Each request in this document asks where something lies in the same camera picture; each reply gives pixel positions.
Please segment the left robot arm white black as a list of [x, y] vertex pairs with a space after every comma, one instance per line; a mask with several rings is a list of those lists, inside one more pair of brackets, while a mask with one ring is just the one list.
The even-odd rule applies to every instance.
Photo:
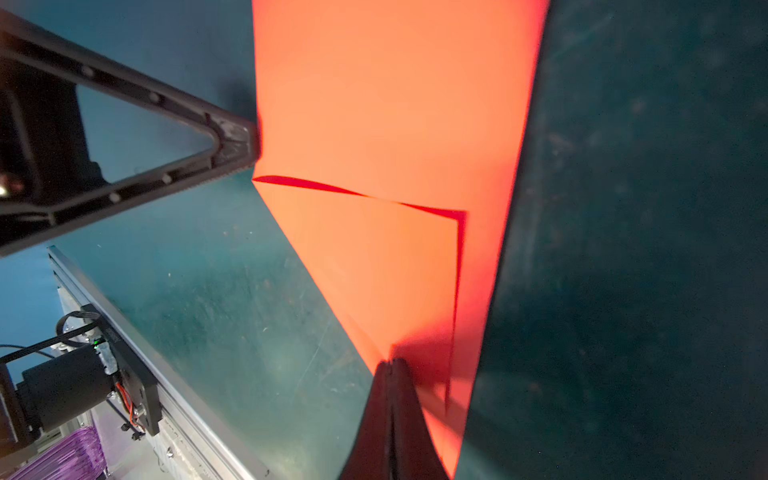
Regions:
[[[185, 125], [208, 149], [110, 182], [90, 158], [77, 91], [88, 88]], [[1, 15], [1, 252], [11, 255], [123, 211], [252, 166], [256, 123], [238, 117], [10, 12]], [[122, 399], [135, 438], [159, 431], [157, 379], [95, 306], [77, 312], [83, 331], [59, 331], [68, 351], [1, 375], [1, 457], [22, 458], [50, 432], [104, 401]]]

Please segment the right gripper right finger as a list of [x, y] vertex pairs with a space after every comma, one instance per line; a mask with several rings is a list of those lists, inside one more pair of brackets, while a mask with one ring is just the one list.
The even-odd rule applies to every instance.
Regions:
[[395, 479], [448, 479], [402, 358], [393, 360], [393, 458]]

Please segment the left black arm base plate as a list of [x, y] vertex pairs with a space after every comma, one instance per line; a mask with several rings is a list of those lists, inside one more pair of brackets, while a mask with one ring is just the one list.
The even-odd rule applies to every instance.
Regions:
[[128, 420], [140, 433], [156, 436], [162, 420], [157, 378], [94, 305], [86, 304], [82, 311], [85, 320], [97, 323], [91, 344], [112, 379]]

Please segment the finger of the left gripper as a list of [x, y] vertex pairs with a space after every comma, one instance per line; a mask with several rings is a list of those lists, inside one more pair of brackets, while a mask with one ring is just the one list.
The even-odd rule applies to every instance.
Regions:
[[[109, 182], [89, 156], [77, 90], [86, 87], [209, 138], [209, 149]], [[242, 171], [260, 126], [1, 12], [1, 254]]]

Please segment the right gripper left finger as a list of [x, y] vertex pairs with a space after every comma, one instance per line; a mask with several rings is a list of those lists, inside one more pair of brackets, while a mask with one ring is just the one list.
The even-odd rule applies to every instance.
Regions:
[[340, 479], [391, 478], [390, 374], [389, 362], [377, 365], [355, 441]]

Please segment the red square paper sheet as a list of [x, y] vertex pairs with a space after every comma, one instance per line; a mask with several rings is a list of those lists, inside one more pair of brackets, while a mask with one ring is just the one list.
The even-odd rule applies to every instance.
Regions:
[[256, 1], [253, 182], [370, 369], [458, 465], [545, 1]]

